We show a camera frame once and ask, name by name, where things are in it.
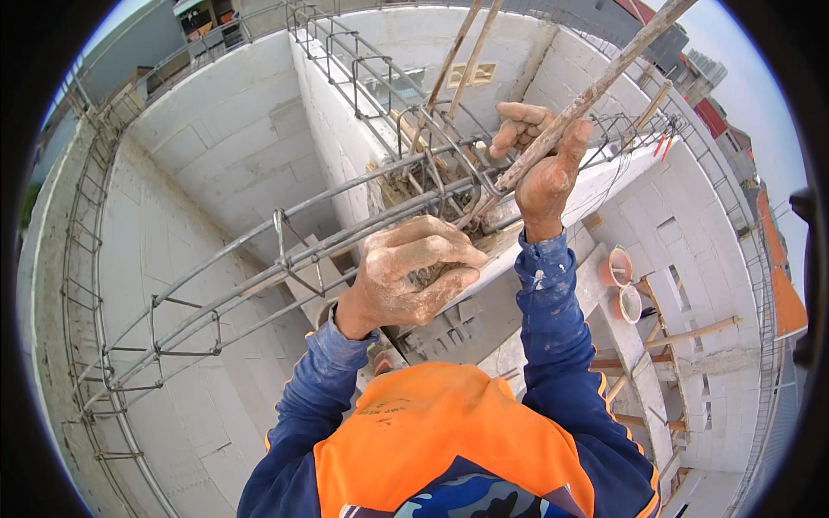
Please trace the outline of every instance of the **red roof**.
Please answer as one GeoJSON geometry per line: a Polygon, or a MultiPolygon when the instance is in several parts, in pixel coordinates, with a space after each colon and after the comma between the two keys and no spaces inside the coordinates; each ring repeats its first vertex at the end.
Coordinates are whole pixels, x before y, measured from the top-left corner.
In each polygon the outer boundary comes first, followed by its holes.
{"type": "Polygon", "coordinates": [[[642,20],[640,22],[648,23],[653,18],[657,12],[651,9],[645,2],[641,0],[614,0],[617,4],[622,6],[625,11],[629,12],[632,17],[639,20],[639,15],[636,14],[636,11],[639,11],[639,14],[642,15],[642,20]]]}
{"type": "Polygon", "coordinates": [[[708,126],[708,131],[711,132],[711,137],[719,137],[728,128],[728,124],[726,124],[722,117],[720,117],[720,114],[708,98],[703,98],[703,100],[694,107],[694,111],[700,116],[702,122],[708,126]]]}

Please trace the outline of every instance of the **right hand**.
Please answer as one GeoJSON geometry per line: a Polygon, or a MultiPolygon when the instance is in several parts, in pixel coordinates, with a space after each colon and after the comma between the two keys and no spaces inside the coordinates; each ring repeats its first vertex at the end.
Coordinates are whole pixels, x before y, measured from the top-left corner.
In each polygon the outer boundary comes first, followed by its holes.
{"type": "MultiPolygon", "coordinates": [[[[492,139],[489,154],[493,158],[506,156],[510,147],[525,149],[555,120],[552,112],[542,106],[499,103],[495,108],[507,120],[492,139]]],[[[592,132],[593,125],[588,119],[573,121],[558,145],[516,186],[516,203],[524,219],[527,243],[561,234],[561,215],[575,186],[592,132]]]]}
{"type": "Polygon", "coordinates": [[[366,240],[354,285],[340,296],[334,323],[349,340],[380,326],[425,326],[450,300],[480,278],[487,255],[453,225],[420,215],[366,240]],[[406,275],[438,262],[464,263],[422,291],[406,275]]]}

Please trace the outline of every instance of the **left hand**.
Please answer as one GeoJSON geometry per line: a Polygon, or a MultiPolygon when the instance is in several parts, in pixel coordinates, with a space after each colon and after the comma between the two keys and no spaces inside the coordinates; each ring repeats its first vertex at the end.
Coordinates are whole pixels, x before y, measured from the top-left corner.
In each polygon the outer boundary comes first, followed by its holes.
{"type": "Polygon", "coordinates": [[[340,296],[334,323],[349,340],[380,326],[425,326],[450,300],[480,277],[487,255],[468,236],[431,215],[421,215],[366,240],[354,285],[340,296]],[[465,263],[422,291],[406,280],[417,269],[465,263]]]}

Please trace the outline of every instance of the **bucket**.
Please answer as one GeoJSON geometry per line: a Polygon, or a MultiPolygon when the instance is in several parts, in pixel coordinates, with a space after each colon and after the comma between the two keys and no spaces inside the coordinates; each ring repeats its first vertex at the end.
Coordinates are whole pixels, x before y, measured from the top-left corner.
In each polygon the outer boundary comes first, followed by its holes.
{"type": "Polygon", "coordinates": [[[618,320],[635,324],[642,315],[642,297],[634,286],[627,286],[613,297],[610,307],[613,309],[613,316],[618,320]]]}
{"type": "Polygon", "coordinates": [[[606,260],[599,263],[596,272],[605,286],[626,288],[633,281],[633,263],[628,252],[618,245],[610,250],[606,260]]]}

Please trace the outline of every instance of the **orange roof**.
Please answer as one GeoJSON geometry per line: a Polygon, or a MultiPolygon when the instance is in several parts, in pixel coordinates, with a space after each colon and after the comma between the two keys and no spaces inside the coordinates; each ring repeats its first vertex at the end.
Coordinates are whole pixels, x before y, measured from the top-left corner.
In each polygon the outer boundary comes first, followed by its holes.
{"type": "Polygon", "coordinates": [[[783,262],[786,251],[780,240],[777,227],[774,225],[771,210],[768,208],[768,193],[765,189],[757,195],[757,210],[768,243],[768,259],[772,269],[772,292],[774,294],[774,313],[777,316],[777,336],[783,336],[792,331],[803,329],[808,324],[806,308],[794,291],[792,281],[783,271],[783,262]]]}

